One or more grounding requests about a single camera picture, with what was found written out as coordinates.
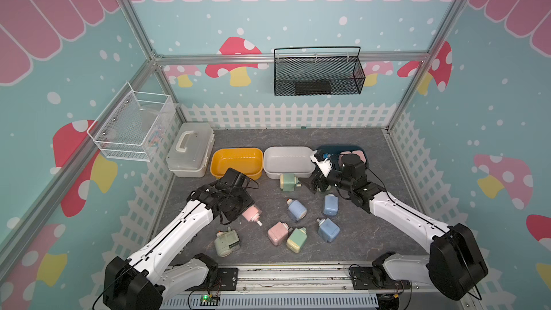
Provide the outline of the dark teal storage tub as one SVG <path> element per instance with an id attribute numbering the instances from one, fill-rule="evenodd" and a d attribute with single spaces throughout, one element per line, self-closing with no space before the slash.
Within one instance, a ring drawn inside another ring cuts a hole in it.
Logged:
<path id="1" fill-rule="evenodd" d="M 318 149 L 322 150 L 323 152 L 326 152 L 326 153 L 330 154 L 331 155 L 331 157 L 330 157 L 331 163 L 333 163 L 335 169 L 339 169 L 339 170 L 342 169 L 342 166 L 339 166 L 339 155 L 342 152 L 352 153 L 353 151 L 357 151 L 357 150 L 360 150 L 360 151 L 364 152 L 364 149 L 361 146 L 352 145 L 352 144 L 325 144 L 325 145 L 318 146 L 317 150 Z"/>

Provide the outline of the pink sharpener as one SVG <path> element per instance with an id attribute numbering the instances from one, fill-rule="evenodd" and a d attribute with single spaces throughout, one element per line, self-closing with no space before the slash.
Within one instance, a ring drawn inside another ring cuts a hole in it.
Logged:
<path id="1" fill-rule="evenodd" d="M 263 224 L 261 222 L 261 214 L 262 211 L 256 205 L 251 205 L 247 210 L 242 213 L 242 216 L 248 222 L 255 222 L 257 225 L 262 226 Z"/>
<path id="2" fill-rule="evenodd" d="M 292 228 L 288 224 L 277 222 L 277 224 L 268 230 L 268 238 L 274 246 L 280 246 L 286 242 L 291 232 Z"/>
<path id="3" fill-rule="evenodd" d="M 348 154 L 351 154 L 351 153 L 350 152 L 342 152 L 339 155 L 339 166 L 344 166 L 343 157 L 348 155 Z"/>
<path id="4" fill-rule="evenodd" d="M 363 151 L 360 151 L 360 150 L 353 151 L 352 154 L 357 155 L 364 164 L 367 163 L 367 158 Z"/>

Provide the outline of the yellow plastic storage tub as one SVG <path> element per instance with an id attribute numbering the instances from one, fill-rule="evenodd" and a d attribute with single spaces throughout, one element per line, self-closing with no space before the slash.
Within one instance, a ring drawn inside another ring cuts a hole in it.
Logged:
<path id="1" fill-rule="evenodd" d="M 263 152 L 257 148 L 220 149 L 212 156 L 210 173 L 222 178 L 228 169 L 234 169 L 247 177 L 258 180 L 263 172 Z"/>

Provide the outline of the pale green round sharpener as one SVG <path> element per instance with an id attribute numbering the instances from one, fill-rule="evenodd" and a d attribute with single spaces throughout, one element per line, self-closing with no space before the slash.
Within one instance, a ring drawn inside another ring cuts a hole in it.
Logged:
<path id="1" fill-rule="evenodd" d="M 229 228 L 227 231 L 219 231 L 214 244 L 216 253 L 221 258 L 229 256 L 241 247 L 239 236 L 232 228 Z"/>

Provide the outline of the white plastic storage tub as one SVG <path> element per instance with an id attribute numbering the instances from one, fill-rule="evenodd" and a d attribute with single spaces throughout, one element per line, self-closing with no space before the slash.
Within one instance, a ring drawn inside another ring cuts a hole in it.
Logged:
<path id="1" fill-rule="evenodd" d="M 263 154 L 263 170 L 270 179 L 278 179 L 282 174 L 309 177 L 315 170 L 312 153 L 307 146 L 269 147 Z"/>

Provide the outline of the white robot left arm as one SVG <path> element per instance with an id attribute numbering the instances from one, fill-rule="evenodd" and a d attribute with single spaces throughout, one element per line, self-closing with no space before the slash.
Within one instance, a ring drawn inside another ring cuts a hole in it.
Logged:
<path id="1" fill-rule="evenodd" d="M 160 309 L 183 291 L 213 287 L 218 264 L 209 256 L 199 253 L 185 264 L 169 264 L 214 219 L 229 225 L 252 207 L 249 189 L 258 189 L 258 182 L 229 168 L 221 179 L 190 192 L 182 211 L 159 234 L 128 258 L 115 257 L 107 265 L 96 301 L 109 309 Z"/>

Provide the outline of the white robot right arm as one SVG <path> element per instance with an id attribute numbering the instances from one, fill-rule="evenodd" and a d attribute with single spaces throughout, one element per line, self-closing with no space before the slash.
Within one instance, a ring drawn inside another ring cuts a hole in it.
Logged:
<path id="1" fill-rule="evenodd" d="M 375 284 L 412 281 L 433 285 L 448 299 L 470 295 L 481 299 L 479 283 L 489 269 L 473 232 L 464 224 L 449 225 L 417 211 L 390 194 L 382 180 L 372 182 L 367 162 L 350 153 L 333 156 L 322 150 L 310 156 L 314 172 L 301 179 L 311 192 L 333 187 L 370 215 L 390 223 L 413 239 L 426 255 L 401 255 L 389 251 L 372 263 Z"/>

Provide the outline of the blue sharpener upper right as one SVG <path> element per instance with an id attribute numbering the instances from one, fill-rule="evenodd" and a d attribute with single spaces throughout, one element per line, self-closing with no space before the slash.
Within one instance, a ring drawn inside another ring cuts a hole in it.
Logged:
<path id="1" fill-rule="evenodd" d="M 333 194 L 328 194 L 324 197 L 324 215 L 334 217 L 339 211 L 339 198 Z"/>

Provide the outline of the blue sharpener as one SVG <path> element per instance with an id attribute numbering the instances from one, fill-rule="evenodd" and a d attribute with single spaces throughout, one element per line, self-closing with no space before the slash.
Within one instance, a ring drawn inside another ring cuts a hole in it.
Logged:
<path id="1" fill-rule="evenodd" d="M 307 214 L 307 208 L 297 199 L 288 199 L 286 201 L 290 217 L 295 221 L 301 221 Z"/>
<path id="2" fill-rule="evenodd" d="M 324 197 L 324 215 L 334 217 L 339 211 L 339 198 L 333 194 L 328 194 Z"/>
<path id="3" fill-rule="evenodd" d="M 332 243 L 340 234 L 340 228 L 329 218 L 318 218 L 318 234 L 324 242 Z"/>

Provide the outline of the white lidded plastic case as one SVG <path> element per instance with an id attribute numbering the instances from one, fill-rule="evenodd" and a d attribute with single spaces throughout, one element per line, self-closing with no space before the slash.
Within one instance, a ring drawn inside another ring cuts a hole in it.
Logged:
<path id="1" fill-rule="evenodd" d="M 203 177 L 214 143 L 209 123 L 183 123 L 166 158 L 169 170 L 177 177 Z"/>

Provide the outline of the green sharpener near tubs left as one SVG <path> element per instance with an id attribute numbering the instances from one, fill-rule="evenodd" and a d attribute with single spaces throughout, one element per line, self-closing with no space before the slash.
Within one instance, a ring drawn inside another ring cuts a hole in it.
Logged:
<path id="1" fill-rule="evenodd" d="M 293 192 L 297 187 L 301 187 L 301 182 L 295 174 L 280 176 L 280 188 L 283 192 Z"/>

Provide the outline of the blue sharpener lower right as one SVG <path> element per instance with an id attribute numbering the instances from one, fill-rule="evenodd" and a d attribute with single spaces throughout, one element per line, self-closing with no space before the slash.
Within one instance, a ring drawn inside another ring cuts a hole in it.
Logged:
<path id="1" fill-rule="evenodd" d="M 340 228 L 329 218 L 318 218 L 318 234 L 324 242 L 332 243 L 340 234 Z"/>

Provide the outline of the blue sharpener centre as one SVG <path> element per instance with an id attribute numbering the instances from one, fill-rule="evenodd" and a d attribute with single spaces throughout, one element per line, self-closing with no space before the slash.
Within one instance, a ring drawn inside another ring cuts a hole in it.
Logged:
<path id="1" fill-rule="evenodd" d="M 290 217 L 295 221 L 301 221 L 307 214 L 307 208 L 297 199 L 288 199 L 286 201 Z"/>

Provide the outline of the green sharpener lower centre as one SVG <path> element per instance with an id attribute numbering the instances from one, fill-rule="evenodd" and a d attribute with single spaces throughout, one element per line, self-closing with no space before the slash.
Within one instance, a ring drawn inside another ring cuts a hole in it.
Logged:
<path id="1" fill-rule="evenodd" d="M 296 228 L 289 235 L 286 246 L 294 253 L 300 253 L 306 240 L 307 240 L 307 231 L 306 228 Z"/>

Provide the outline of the green circuit board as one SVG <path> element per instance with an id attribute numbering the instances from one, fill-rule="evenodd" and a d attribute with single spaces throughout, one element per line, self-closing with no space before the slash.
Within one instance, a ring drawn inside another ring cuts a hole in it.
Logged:
<path id="1" fill-rule="evenodd" d="M 220 297 L 214 294 L 204 294 L 199 300 L 200 307 L 218 307 L 220 305 Z"/>

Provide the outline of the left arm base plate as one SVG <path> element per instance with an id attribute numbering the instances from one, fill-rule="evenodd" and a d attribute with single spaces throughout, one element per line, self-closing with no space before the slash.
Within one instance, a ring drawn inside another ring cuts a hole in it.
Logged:
<path id="1" fill-rule="evenodd" d="M 208 291 L 235 291 L 238 282 L 238 268 L 213 268 L 206 279 Z"/>

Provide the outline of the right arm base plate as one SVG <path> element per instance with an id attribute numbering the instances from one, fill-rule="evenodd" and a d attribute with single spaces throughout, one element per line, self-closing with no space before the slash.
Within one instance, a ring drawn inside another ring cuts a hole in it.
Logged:
<path id="1" fill-rule="evenodd" d="M 354 290 L 394 290 L 401 293 L 411 289 L 410 281 L 391 279 L 382 268 L 352 264 L 348 268 Z"/>

